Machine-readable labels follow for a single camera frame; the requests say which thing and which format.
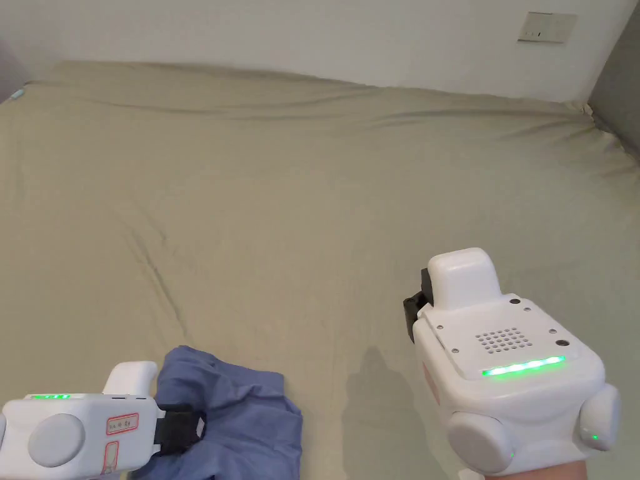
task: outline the wrist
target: wrist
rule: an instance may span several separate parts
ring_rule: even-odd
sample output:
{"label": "wrist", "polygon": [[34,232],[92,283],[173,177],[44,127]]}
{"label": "wrist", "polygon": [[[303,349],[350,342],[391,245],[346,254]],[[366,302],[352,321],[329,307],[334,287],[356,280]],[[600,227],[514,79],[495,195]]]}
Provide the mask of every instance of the wrist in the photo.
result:
{"label": "wrist", "polygon": [[543,468],[532,472],[506,477],[485,477],[485,480],[587,480],[587,466],[584,461]]}

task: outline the white wall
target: white wall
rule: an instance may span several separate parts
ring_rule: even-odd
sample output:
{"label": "white wall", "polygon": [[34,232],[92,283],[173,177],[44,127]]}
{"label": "white wall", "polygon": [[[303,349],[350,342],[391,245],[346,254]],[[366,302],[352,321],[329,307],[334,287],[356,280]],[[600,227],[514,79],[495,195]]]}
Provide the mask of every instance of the white wall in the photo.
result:
{"label": "white wall", "polygon": [[[27,76],[60,59],[262,67],[382,86],[586,100],[637,0],[0,0]],[[527,11],[577,13],[518,44]]]}

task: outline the gray wall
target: gray wall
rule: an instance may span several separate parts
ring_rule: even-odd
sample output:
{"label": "gray wall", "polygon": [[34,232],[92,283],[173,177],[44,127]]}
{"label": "gray wall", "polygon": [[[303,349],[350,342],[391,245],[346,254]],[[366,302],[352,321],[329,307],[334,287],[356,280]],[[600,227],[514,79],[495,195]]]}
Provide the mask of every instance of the gray wall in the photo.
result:
{"label": "gray wall", "polygon": [[0,40],[0,102],[18,90],[26,79],[24,68]]}
{"label": "gray wall", "polygon": [[598,123],[640,154],[640,4],[607,60],[589,104]]}

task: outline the blue cloth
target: blue cloth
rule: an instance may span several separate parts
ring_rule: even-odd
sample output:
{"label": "blue cloth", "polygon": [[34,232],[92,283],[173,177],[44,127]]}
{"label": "blue cloth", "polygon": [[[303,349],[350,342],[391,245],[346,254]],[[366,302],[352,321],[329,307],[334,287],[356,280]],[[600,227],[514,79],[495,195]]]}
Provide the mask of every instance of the blue cloth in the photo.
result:
{"label": "blue cloth", "polygon": [[298,480],[302,414],[284,377],[226,364],[186,346],[171,350],[158,376],[158,404],[207,412],[203,440],[183,455],[153,457],[138,480]]}

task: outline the speaker grille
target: speaker grille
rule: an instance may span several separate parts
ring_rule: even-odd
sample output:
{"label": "speaker grille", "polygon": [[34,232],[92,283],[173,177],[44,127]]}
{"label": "speaker grille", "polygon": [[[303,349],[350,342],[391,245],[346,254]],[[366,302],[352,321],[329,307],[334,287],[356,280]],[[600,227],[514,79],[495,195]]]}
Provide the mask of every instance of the speaker grille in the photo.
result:
{"label": "speaker grille", "polygon": [[482,332],[476,334],[478,345],[488,354],[504,353],[520,348],[531,347],[526,334],[517,327],[507,327],[495,332]]}

